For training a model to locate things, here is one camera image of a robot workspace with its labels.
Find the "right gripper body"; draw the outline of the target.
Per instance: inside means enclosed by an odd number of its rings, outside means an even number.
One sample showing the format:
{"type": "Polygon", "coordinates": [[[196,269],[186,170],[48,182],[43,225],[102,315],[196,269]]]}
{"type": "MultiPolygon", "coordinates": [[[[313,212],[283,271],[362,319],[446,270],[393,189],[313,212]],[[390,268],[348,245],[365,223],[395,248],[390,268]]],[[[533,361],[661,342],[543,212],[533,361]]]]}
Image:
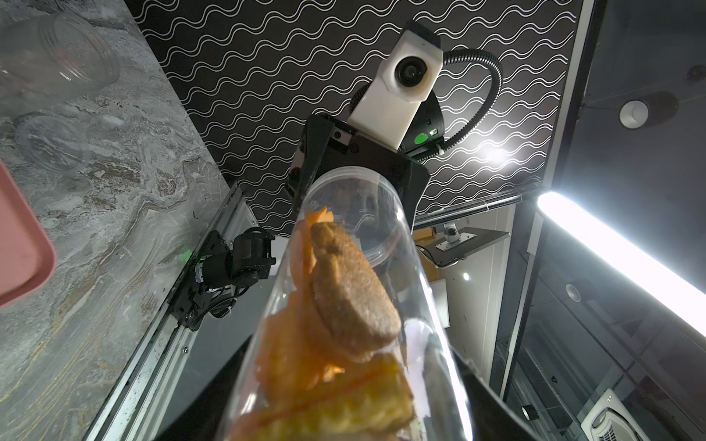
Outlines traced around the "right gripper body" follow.
{"type": "Polygon", "coordinates": [[[286,180],[292,210],[299,211],[317,178],[346,166],[367,168],[386,178],[395,188],[406,218],[415,220],[418,204],[430,181],[428,169],[325,113],[309,116],[303,126],[286,180]]]}

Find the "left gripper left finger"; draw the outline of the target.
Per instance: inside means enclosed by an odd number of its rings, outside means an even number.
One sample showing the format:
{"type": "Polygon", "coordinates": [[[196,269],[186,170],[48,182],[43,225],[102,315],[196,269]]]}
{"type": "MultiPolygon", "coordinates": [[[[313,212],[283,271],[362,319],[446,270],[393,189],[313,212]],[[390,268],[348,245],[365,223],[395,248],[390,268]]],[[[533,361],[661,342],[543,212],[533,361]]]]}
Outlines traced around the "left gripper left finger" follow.
{"type": "Polygon", "coordinates": [[[194,402],[156,440],[214,440],[247,350],[248,341],[244,341],[194,402]]]}

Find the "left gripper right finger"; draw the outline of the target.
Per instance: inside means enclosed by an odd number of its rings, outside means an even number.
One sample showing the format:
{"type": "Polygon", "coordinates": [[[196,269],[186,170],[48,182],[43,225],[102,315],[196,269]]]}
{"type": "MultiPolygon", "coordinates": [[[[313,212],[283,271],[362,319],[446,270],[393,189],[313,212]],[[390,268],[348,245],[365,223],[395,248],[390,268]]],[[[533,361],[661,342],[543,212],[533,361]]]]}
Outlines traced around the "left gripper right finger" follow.
{"type": "Polygon", "coordinates": [[[469,401],[474,440],[539,440],[476,374],[475,369],[453,352],[469,401]]]}

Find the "clear jar lid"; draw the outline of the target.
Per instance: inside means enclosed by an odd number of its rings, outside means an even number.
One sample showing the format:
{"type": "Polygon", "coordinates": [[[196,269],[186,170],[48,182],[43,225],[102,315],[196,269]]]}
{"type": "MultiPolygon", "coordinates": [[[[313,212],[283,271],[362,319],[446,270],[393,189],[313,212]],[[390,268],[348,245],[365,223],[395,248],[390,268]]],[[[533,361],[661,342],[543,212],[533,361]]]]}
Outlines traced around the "clear jar lid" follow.
{"type": "Polygon", "coordinates": [[[23,121],[15,136],[18,151],[32,165],[70,174],[88,163],[90,150],[82,130],[65,119],[37,116],[23,121]]]}

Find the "clear jar yellow cookies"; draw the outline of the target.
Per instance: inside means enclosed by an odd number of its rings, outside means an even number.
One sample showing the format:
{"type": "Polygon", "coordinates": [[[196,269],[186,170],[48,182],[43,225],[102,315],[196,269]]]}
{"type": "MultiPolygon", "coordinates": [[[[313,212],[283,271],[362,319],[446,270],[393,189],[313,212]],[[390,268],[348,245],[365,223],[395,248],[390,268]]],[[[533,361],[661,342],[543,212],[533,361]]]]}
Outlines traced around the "clear jar yellow cookies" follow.
{"type": "Polygon", "coordinates": [[[1,29],[1,115],[16,117],[95,93],[120,77],[96,28],[72,12],[1,29]]]}

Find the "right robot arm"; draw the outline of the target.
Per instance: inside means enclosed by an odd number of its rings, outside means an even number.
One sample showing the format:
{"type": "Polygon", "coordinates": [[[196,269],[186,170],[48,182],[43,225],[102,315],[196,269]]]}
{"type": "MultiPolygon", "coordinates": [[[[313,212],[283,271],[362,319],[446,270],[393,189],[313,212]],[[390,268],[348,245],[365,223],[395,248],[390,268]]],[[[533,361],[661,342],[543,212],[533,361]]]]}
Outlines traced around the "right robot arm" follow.
{"type": "Polygon", "coordinates": [[[299,143],[302,163],[292,166],[287,180],[292,210],[297,213],[301,209],[307,191],[323,174],[344,166],[360,166],[379,173],[393,185],[408,222],[414,223],[431,179],[424,163],[462,143],[490,113],[503,88],[502,64],[488,51],[446,51],[443,62],[445,67],[463,67],[450,73],[457,84],[441,97],[429,93],[395,151],[370,130],[325,113],[310,116],[299,143]]]}

